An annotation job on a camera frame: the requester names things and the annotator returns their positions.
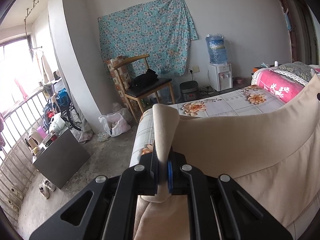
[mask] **chair backrest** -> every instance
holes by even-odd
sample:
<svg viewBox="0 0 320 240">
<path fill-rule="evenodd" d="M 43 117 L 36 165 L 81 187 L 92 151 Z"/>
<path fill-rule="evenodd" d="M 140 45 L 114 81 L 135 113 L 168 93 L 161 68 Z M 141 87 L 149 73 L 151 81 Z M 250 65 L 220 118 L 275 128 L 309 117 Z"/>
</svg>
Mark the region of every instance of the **chair backrest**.
<svg viewBox="0 0 320 240">
<path fill-rule="evenodd" d="M 141 56 L 134 56 L 134 57 L 129 57 L 129 58 L 126 58 L 125 60 L 119 62 L 117 65 L 114 66 L 114 69 L 118 69 L 122 66 L 125 66 L 127 64 L 130 64 L 132 62 L 135 62 L 139 59 L 144 59 L 144 64 L 146 65 L 147 69 L 149 68 L 149 65 L 148 65 L 148 62 L 147 62 L 147 57 L 149 57 L 149 54 L 145 54 L 145 55 L 141 55 Z"/>
<path fill-rule="evenodd" d="M 129 57 L 129 58 L 126 58 L 125 60 L 119 62 L 117 65 L 115 65 L 113 68 L 115 69 L 115 72 L 116 72 L 116 76 L 119 80 L 119 84 L 120 84 L 120 87 L 121 87 L 121 90 L 123 91 L 123 93 L 125 93 L 125 87 L 123 85 L 123 81 L 120 77 L 120 74 L 119 74 L 119 71 L 118 71 L 118 68 L 122 67 L 122 66 L 125 66 L 127 64 L 130 64 L 132 62 L 135 62 L 139 59 L 144 59 L 144 64 L 146 65 L 147 69 L 149 68 L 149 65 L 148 65 L 148 62 L 147 62 L 147 57 L 149 57 L 149 54 L 145 54 L 145 55 L 141 55 L 141 56 L 135 56 L 135 57 Z"/>
</svg>

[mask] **window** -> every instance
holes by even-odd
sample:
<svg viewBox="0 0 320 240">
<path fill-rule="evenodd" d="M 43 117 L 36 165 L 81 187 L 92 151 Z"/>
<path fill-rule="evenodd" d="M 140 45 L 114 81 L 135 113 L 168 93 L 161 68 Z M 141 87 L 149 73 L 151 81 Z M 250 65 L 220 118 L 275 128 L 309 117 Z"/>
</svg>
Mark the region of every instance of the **window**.
<svg viewBox="0 0 320 240">
<path fill-rule="evenodd" d="M 26 100 L 39 87 L 39 70 L 32 62 L 30 36 L 0 44 L 0 112 Z"/>
</svg>

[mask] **silver screw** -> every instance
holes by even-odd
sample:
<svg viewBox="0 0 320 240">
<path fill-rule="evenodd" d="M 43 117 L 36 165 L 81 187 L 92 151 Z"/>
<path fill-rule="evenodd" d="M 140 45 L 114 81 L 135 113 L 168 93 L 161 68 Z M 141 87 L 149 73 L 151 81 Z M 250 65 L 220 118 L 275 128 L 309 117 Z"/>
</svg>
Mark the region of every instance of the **silver screw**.
<svg viewBox="0 0 320 240">
<path fill-rule="evenodd" d="M 182 169 L 184 171 L 191 171 L 192 170 L 192 166 L 189 165 L 189 164 L 184 164 L 184 165 L 182 165 Z"/>
<path fill-rule="evenodd" d="M 97 183 L 102 183 L 102 182 L 105 182 L 106 180 L 107 180 L 106 176 L 103 176 L 103 175 L 99 175 L 98 177 L 96 177 Z"/>
<path fill-rule="evenodd" d="M 136 165 L 136 166 L 134 167 L 134 170 L 135 170 L 135 171 L 143 171 L 143 170 L 144 170 L 144 166 L 141 165 L 141 164 L 138 164 L 138 165 Z"/>
<path fill-rule="evenodd" d="M 223 181 L 223 182 L 228 182 L 230 180 L 230 177 L 226 174 L 222 174 L 220 176 L 220 180 Z"/>
</svg>

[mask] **turquoise floral cloth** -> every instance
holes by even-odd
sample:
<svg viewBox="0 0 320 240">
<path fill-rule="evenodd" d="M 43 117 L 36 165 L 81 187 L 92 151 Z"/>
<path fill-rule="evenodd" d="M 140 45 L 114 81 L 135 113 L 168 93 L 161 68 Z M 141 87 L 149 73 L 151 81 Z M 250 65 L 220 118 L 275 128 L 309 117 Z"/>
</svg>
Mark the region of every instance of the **turquoise floral cloth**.
<svg viewBox="0 0 320 240">
<path fill-rule="evenodd" d="M 184 0 L 157 0 L 98 18 L 102 59 L 150 54 L 158 74 L 185 72 L 190 41 L 198 36 Z M 128 67 L 133 78 L 146 72 L 142 60 Z"/>
</svg>

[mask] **chair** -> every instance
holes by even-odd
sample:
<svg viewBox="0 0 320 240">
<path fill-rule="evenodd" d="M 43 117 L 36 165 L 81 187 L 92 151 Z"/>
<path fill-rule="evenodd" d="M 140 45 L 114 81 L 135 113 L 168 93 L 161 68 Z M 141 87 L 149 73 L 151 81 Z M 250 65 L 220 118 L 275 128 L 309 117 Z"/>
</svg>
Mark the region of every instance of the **chair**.
<svg viewBox="0 0 320 240">
<path fill-rule="evenodd" d="M 175 104 L 175 100 L 174 100 L 174 94 L 173 94 L 173 90 L 172 90 L 172 85 L 171 85 L 171 81 L 172 79 L 171 78 L 158 78 L 156 80 L 155 83 L 141 89 L 141 90 L 132 90 L 132 89 L 125 89 L 124 87 L 124 84 L 123 84 L 123 81 L 120 77 L 120 74 L 119 74 L 119 71 L 118 71 L 118 68 L 122 67 L 122 66 L 125 66 L 127 64 L 130 64 L 132 62 L 135 62 L 139 59 L 144 59 L 144 63 L 146 65 L 146 68 L 148 69 L 149 68 L 149 65 L 148 65 L 148 62 L 147 62 L 147 57 L 149 57 L 149 54 L 145 54 L 145 55 L 141 55 L 141 56 L 135 56 L 135 57 L 129 57 L 129 58 L 126 58 L 125 60 L 119 62 L 117 65 L 114 66 L 114 70 L 116 72 L 116 76 L 119 80 L 119 84 L 120 84 L 120 87 L 121 87 L 121 90 L 122 92 L 124 93 L 124 96 L 125 96 L 125 99 L 130 107 L 130 110 L 132 112 L 132 115 L 133 117 L 135 118 L 136 122 L 138 123 L 138 118 L 133 110 L 133 107 L 132 107 L 132 104 L 129 100 L 130 99 L 133 99 L 133 100 L 136 100 L 138 102 L 138 105 L 141 109 L 141 112 L 144 113 L 144 107 L 142 105 L 142 102 L 141 102 L 141 99 L 142 98 L 145 98 L 147 97 L 148 95 L 151 95 L 151 94 L 155 94 L 156 95 L 156 99 L 158 101 L 158 103 L 160 104 L 160 99 L 159 99 L 159 95 L 157 93 L 158 90 L 168 86 L 169 87 L 169 90 L 170 90 L 170 94 L 171 94 L 171 98 L 172 98 L 172 103 Z"/>
</svg>

